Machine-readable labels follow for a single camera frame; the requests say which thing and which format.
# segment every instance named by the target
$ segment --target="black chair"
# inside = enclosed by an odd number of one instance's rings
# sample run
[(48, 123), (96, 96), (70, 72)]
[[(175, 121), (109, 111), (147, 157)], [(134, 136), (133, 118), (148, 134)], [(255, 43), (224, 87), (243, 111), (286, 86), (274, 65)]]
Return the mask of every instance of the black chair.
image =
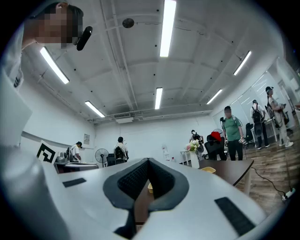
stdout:
[(113, 153), (109, 153), (108, 156), (106, 157), (107, 160), (107, 166), (113, 166), (116, 165), (116, 159), (114, 157)]
[(216, 160), (217, 154), (219, 154), (221, 160), (226, 160), (227, 157), (224, 153), (225, 139), (223, 137), (221, 137), (221, 141), (216, 141), (213, 139), (214, 139), (213, 137), (207, 136), (208, 141), (204, 144), (208, 153), (208, 159)]
[(255, 145), (255, 141), (253, 139), (253, 135), (252, 135), (252, 132), (251, 132), (251, 129), (253, 128), (253, 124), (250, 124), (250, 123), (247, 123), (246, 124), (246, 137), (245, 137), (245, 140), (246, 140), (246, 149), (248, 148), (249, 145)]

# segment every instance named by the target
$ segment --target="standing fan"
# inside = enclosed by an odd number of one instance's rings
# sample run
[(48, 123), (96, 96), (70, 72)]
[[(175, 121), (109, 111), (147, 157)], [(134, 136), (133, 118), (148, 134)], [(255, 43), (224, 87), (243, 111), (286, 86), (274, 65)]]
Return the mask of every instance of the standing fan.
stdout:
[(106, 157), (108, 156), (108, 151), (104, 148), (100, 148), (95, 153), (95, 159), (97, 162), (102, 163), (102, 167), (104, 167), (103, 163), (107, 162)]

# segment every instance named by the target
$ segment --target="white ceiling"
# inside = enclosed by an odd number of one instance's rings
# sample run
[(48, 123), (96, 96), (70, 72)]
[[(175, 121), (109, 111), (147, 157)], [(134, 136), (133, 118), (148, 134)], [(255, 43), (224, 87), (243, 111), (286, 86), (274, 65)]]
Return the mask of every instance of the white ceiling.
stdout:
[[(87, 100), (105, 115), (207, 113), (220, 101), (206, 102), (219, 89), (224, 90), (223, 95), (232, 91), (264, 54), (262, 50), (269, 48), (272, 38), (263, 21), (236, 1), (177, 0), (169, 57), (160, 58), (163, 0), (68, 2), (83, 10), (84, 28), (93, 27), (80, 52), (75, 47), (48, 47), (70, 82), (64, 85), (48, 69), (37, 44), (24, 51), (22, 67), (86, 119), (98, 118), (84, 104)], [(126, 18), (135, 21), (130, 29), (122, 26)], [(246, 66), (234, 76), (239, 57), (249, 50), (252, 55)], [(156, 87), (163, 87), (164, 92), (161, 109), (155, 111)]]

